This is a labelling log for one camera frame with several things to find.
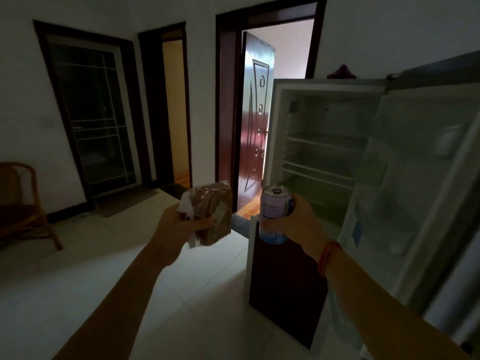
sliding glass door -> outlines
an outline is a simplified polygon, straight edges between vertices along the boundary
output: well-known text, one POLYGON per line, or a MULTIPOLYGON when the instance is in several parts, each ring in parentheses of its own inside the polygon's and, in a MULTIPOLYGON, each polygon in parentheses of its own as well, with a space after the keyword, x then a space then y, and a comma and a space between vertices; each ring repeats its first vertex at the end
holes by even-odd
POLYGON ((49 36, 81 164, 94 196, 138 184, 140 169, 116 46, 49 36))

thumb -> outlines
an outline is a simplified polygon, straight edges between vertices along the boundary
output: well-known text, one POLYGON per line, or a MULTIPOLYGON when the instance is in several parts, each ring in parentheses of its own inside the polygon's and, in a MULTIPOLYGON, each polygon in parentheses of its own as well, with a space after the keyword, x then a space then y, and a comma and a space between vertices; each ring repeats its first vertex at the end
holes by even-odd
POLYGON ((213 217, 204 217, 192 221, 185 221, 191 231, 205 230, 213 225, 213 217))
POLYGON ((285 220, 283 218, 264 220, 260 223, 262 230, 282 230, 285 220))

can lid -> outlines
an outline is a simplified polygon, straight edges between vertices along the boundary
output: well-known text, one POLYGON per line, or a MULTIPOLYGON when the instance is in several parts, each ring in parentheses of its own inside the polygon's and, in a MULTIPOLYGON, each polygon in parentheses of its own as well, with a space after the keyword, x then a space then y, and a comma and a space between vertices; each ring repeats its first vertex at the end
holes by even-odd
POLYGON ((284 186, 268 186, 263 188, 263 193, 280 198, 290 196, 290 190, 284 186))

clear plastic packaging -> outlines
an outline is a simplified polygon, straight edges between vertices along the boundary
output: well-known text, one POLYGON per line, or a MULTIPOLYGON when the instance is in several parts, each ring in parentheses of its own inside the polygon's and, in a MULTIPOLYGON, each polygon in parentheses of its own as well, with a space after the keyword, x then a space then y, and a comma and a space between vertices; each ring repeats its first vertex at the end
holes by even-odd
POLYGON ((231 232, 232 188, 227 181, 190 188, 177 208, 182 220, 213 217, 213 225, 189 237, 190 248, 210 246, 231 232))

hand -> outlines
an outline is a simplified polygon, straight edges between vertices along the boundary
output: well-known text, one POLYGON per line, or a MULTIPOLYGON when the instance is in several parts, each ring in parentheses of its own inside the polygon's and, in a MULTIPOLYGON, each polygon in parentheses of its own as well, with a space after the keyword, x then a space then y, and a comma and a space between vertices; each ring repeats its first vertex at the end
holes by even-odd
POLYGON ((165 208, 155 233, 147 244, 165 266, 172 265, 177 260, 191 234, 209 228, 214 222, 213 217, 182 221, 177 212, 178 206, 177 203, 165 208))
POLYGON ((260 225, 265 230, 283 231, 291 240, 301 245, 305 254, 319 261, 322 249, 330 238, 325 234, 309 202, 293 193, 292 199, 295 209, 290 215, 265 220, 260 225))

